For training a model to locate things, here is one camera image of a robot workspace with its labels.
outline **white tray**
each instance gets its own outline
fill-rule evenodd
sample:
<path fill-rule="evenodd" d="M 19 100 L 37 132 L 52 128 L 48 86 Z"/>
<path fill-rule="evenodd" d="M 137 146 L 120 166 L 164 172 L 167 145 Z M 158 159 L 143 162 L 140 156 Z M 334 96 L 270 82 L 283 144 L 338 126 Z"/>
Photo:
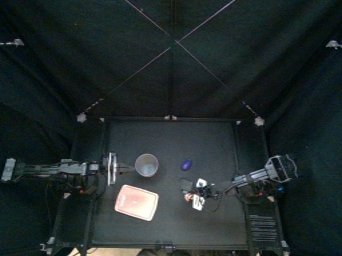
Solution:
<path fill-rule="evenodd" d="M 123 185 L 115 203 L 115 211 L 141 220 L 151 221 L 159 195 L 144 189 Z"/>

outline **small blue toy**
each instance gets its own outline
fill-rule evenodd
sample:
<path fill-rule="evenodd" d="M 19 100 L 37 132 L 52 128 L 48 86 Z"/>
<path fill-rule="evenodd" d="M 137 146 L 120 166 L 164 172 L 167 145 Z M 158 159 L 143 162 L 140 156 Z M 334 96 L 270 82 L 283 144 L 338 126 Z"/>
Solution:
<path fill-rule="evenodd" d="M 186 161 L 183 162 L 183 164 L 182 164 L 182 170 L 183 170 L 183 171 L 190 170 L 191 166 L 192 166 L 192 161 L 188 159 L 188 160 L 186 160 Z"/>

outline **blue object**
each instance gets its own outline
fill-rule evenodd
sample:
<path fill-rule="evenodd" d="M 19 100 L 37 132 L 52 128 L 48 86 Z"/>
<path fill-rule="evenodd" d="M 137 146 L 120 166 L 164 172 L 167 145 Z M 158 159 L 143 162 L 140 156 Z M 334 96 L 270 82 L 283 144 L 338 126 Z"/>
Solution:
<path fill-rule="evenodd" d="M 284 187 L 279 186 L 276 190 L 278 190 L 278 192 L 283 193 L 284 192 Z"/>
<path fill-rule="evenodd" d="M 183 170 L 183 171 L 190 170 L 191 166 L 192 166 L 192 161 L 191 161 L 191 160 L 186 160 L 186 161 L 183 162 L 183 164 L 182 164 L 182 170 Z"/>

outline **gray bowl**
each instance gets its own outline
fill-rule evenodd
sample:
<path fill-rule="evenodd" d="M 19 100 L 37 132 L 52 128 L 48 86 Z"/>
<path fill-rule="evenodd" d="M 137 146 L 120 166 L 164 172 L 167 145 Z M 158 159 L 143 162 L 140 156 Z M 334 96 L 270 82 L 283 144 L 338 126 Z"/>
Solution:
<path fill-rule="evenodd" d="M 143 154 L 136 158 L 135 170 L 143 177 L 152 177 L 158 170 L 158 159 L 152 154 Z"/>

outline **black tabletop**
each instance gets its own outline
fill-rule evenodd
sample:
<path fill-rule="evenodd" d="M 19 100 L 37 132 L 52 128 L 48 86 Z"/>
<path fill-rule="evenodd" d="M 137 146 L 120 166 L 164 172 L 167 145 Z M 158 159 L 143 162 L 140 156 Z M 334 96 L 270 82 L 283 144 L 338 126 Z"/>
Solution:
<path fill-rule="evenodd" d="M 137 156 L 150 153 L 158 158 L 159 169 L 151 178 L 139 176 L 136 172 L 120 175 L 116 184 L 107 187 L 95 214 L 93 245 L 145 247 L 172 244 L 179 248 L 246 248 L 244 212 L 238 198 L 224 196 L 215 212 L 210 207 L 214 203 L 196 211 L 184 201 L 179 181 L 184 178 L 196 182 L 202 178 L 218 184 L 234 177 L 239 162 L 236 154 L 243 154 L 236 150 L 235 125 L 235 122 L 108 123 L 105 147 L 107 151 L 116 153 L 117 162 L 133 166 Z M 251 136 L 251 145 L 256 148 L 255 134 Z M 183 171 L 180 165 L 187 159 L 192 160 L 192 167 Z M 159 203 L 151 221 L 113 210 L 124 184 L 158 193 Z"/>

